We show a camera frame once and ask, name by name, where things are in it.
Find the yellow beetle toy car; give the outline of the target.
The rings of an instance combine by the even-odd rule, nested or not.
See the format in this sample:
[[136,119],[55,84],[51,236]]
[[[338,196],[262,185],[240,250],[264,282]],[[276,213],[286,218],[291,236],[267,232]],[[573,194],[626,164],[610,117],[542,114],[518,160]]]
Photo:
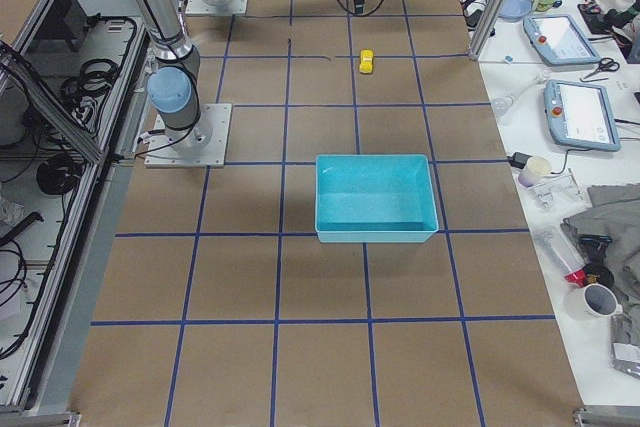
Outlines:
[[362,49],[359,54],[359,73],[370,75],[374,70],[375,54],[370,49]]

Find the far teach pendant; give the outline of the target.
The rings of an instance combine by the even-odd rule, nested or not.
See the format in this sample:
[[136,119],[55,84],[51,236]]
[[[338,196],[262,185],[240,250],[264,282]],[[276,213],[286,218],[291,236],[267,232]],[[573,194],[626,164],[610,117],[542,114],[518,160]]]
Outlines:
[[569,15],[526,16],[522,26],[534,50],[550,66],[589,65],[601,60]]

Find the teach pendant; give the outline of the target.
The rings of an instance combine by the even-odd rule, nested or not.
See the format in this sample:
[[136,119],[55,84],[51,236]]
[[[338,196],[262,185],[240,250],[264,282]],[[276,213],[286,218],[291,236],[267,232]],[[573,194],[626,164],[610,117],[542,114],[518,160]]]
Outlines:
[[601,60],[569,15],[526,16],[522,26],[534,50],[550,66],[589,65]]
[[621,149],[605,87],[549,80],[543,99],[548,129],[556,144],[605,152]]

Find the teal plastic bin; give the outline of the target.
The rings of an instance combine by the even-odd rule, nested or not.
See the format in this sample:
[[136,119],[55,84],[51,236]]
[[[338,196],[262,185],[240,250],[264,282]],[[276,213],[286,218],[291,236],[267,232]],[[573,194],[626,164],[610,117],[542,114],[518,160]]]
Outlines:
[[315,185],[323,243],[422,243],[439,230],[421,154],[320,155]]

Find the near teach pendant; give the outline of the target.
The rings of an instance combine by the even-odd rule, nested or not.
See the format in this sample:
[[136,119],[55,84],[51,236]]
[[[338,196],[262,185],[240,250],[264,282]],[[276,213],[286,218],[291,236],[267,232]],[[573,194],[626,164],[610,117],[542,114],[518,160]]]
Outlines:
[[543,99],[548,129],[556,144],[605,152],[621,149],[605,87],[549,80]]

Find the cream paper cup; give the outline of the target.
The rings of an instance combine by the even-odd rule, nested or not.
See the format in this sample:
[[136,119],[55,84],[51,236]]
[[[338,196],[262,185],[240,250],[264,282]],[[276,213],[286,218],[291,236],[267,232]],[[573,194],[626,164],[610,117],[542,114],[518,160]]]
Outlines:
[[528,158],[524,167],[521,169],[517,180],[524,187],[532,187],[543,177],[551,173],[550,162],[540,156],[531,156]]

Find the grey cloth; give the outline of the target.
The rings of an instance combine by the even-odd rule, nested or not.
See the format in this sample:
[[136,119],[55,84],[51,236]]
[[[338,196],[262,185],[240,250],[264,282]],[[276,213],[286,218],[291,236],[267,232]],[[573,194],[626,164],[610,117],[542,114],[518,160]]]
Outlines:
[[639,320],[639,184],[591,186],[591,207],[565,218],[563,232],[577,244],[583,235],[608,236],[604,265],[613,274],[613,291],[623,311]]

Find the white grey mug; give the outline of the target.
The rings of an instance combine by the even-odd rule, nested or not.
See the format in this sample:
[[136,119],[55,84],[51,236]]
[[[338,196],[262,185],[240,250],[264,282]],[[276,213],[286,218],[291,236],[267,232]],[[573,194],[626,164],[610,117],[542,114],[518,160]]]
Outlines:
[[607,318],[623,312],[614,293],[600,284],[572,290],[564,299],[564,308],[576,320]]

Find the black handled scissors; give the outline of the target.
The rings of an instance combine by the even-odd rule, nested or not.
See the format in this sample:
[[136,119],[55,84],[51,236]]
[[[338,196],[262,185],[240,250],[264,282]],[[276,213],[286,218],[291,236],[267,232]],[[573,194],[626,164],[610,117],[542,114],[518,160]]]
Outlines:
[[599,61],[596,68],[592,72],[581,77],[580,81],[590,82],[591,78],[593,78],[597,74],[604,73],[604,72],[616,72],[619,69],[620,69],[620,63],[618,61],[614,60],[611,57],[603,57]]

